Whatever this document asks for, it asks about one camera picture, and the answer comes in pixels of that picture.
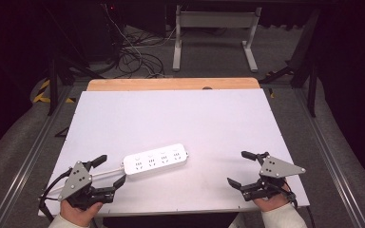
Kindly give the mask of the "white metal table frame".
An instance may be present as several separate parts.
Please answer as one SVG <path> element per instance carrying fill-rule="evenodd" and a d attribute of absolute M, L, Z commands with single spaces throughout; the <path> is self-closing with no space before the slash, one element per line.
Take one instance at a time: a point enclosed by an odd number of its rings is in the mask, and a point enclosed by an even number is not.
<path fill-rule="evenodd" d="M 248 38 L 241 42 L 248 66 L 252 72 L 258 72 L 258 66 L 252 52 L 252 43 L 261 16 L 261 8 L 249 12 L 227 11 L 187 11 L 182 5 L 176 7 L 175 45 L 172 69 L 179 71 L 182 58 L 181 28 L 227 28 L 249 29 Z"/>

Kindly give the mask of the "aluminium floor rail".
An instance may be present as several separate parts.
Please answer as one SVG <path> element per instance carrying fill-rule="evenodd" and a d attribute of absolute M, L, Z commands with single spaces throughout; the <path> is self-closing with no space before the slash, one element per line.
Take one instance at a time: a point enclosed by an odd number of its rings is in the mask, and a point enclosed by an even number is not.
<path fill-rule="evenodd" d="M 303 94 L 302 90 L 299 88 L 294 89 L 295 96 L 300 103 L 303 112 L 308 120 L 308 123 L 312 127 L 314 136 L 317 139 L 317 144 L 319 146 L 319 151 L 322 159 L 324 160 L 327 169 L 333 179 L 336 186 L 336 190 L 346 208 L 348 216 L 350 217 L 352 224 L 355 228 L 365 228 L 365 217 L 355 199 L 349 182 L 344 176 L 341 168 L 339 167 L 336 158 L 334 157 L 330 146 L 326 142 L 326 139 L 321 131 L 321 128 L 315 117 L 311 115 L 311 112 L 307 106 L 307 99 Z"/>
<path fill-rule="evenodd" d="M 34 104 L 0 141 L 0 228 L 4 227 L 19 199 L 72 89 L 72 85 L 61 85 L 59 104 L 51 115 L 48 114 L 49 104 Z"/>

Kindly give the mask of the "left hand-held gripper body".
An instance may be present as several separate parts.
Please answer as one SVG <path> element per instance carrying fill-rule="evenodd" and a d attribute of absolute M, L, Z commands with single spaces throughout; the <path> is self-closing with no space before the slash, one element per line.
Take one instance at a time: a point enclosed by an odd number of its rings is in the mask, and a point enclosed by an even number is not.
<path fill-rule="evenodd" d="M 66 200 L 73 208 L 82 210 L 86 210 L 97 202 L 111 203 L 115 193 L 114 187 L 95 188 L 92 186 L 92 176 L 89 174 L 89 170 L 100 164 L 100 161 L 77 161 L 70 171 L 58 200 Z"/>

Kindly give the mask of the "white power strip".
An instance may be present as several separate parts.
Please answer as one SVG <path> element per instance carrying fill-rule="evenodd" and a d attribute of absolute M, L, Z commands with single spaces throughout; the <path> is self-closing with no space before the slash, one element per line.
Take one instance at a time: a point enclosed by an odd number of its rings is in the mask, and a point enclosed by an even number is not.
<path fill-rule="evenodd" d="M 151 149 L 123 159 L 124 171 L 129 177 L 138 177 L 186 164 L 188 152 L 181 143 Z"/>

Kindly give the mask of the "white table board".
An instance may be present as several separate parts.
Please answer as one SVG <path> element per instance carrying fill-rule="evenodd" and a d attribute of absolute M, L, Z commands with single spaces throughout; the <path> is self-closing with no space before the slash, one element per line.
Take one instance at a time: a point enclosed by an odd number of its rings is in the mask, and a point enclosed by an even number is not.
<path fill-rule="evenodd" d="M 292 157 L 261 89 L 85 91 L 51 176 L 101 155 L 94 187 L 108 187 L 125 156 L 181 143 L 186 164 L 128 178 L 103 217 L 241 212 L 255 209 L 227 179 L 258 180 L 242 151 Z"/>

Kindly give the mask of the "yellow black floor tape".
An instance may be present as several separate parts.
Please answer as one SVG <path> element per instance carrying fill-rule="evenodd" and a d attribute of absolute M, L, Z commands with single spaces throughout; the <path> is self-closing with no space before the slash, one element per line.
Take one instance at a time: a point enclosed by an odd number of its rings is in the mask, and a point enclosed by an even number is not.
<path fill-rule="evenodd" d="M 44 96 L 46 90 L 48 89 L 49 83 L 50 83 L 49 79 L 46 78 L 45 81 L 41 84 L 36 96 L 33 99 L 34 103 L 39 103 L 39 102 L 50 103 L 50 98 Z M 68 104 L 74 104 L 74 103 L 76 103 L 76 101 L 77 101 L 76 98 L 69 97 L 66 99 L 66 103 L 68 103 Z"/>

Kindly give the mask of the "black metal stand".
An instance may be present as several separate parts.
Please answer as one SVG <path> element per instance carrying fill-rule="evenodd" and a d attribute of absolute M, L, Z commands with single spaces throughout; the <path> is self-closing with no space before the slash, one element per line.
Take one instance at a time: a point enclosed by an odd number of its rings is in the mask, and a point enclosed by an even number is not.
<path fill-rule="evenodd" d="M 51 116 L 59 106 L 58 80 L 65 86 L 72 86 L 75 79 L 73 77 L 75 68 L 83 76 L 91 79 L 100 79 L 101 76 L 89 69 L 89 64 L 83 59 L 82 54 L 67 36 L 55 15 L 49 7 L 42 2 L 45 14 L 44 32 L 48 47 L 48 79 L 49 79 L 49 116 Z"/>
<path fill-rule="evenodd" d="M 293 78 L 290 82 L 290 85 L 293 88 L 301 88 L 306 80 L 309 80 L 307 109 L 312 117 L 316 116 L 315 99 L 317 92 L 317 67 L 309 54 L 319 14 L 319 9 L 314 9 L 311 13 L 303 28 L 303 32 L 300 35 L 294 53 L 287 62 L 287 66 L 277 72 L 270 71 L 264 79 L 259 80 L 260 84 L 266 85 L 283 75 L 293 73 Z"/>

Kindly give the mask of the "person's left hand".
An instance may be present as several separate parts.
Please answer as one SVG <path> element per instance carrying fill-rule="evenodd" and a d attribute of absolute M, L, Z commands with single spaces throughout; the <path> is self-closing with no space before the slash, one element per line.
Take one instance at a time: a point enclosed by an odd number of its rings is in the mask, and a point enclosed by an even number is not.
<path fill-rule="evenodd" d="M 90 221 L 96 217 L 103 204 L 101 202 L 96 202 L 86 210 L 82 210 L 72 207 L 67 200 L 63 200 L 60 203 L 60 206 L 60 215 L 62 218 L 77 226 L 88 227 Z"/>

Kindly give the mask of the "dark equipment cabinet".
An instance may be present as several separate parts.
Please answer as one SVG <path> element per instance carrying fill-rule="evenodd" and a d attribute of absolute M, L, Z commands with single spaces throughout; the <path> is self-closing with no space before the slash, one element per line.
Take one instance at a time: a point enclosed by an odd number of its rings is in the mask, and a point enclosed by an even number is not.
<path fill-rule="evenodd" d="M 89 62 L 110 62 L 119 59 L 120 42 L 102 5 L 83 4 L 80 36 Z"/>

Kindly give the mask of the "person's right hand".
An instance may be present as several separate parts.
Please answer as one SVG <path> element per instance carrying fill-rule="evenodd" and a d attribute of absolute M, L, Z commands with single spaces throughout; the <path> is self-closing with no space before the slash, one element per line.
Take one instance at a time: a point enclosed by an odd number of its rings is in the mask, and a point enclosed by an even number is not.
<path fill-rule="evenodd" d="M 262 212 L 269 212 L 288 204 L 289 200 L 282 194 L 278 194 L 270 199 L 254 199 L 254 203 Z"/>

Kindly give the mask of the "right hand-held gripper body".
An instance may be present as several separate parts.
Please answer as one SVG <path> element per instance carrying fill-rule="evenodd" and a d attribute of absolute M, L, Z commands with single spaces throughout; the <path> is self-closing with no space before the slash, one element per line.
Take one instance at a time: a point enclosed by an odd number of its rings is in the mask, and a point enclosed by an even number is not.
<path fill-rule="evenodd" d="M 278 194 L 282 194 L 289 201 L 297 200 L 297 196 L 291 188 L 285 190 L 284 185 L 287 183 L 287 177 L 304 174 L 306 172 L 305 168 L 271 155 L 264 159 L 264 163 L 259 164 L 259 179 L 255 183 L 241 187 L 240 192 L 246 201 L 270 199 Z"/>

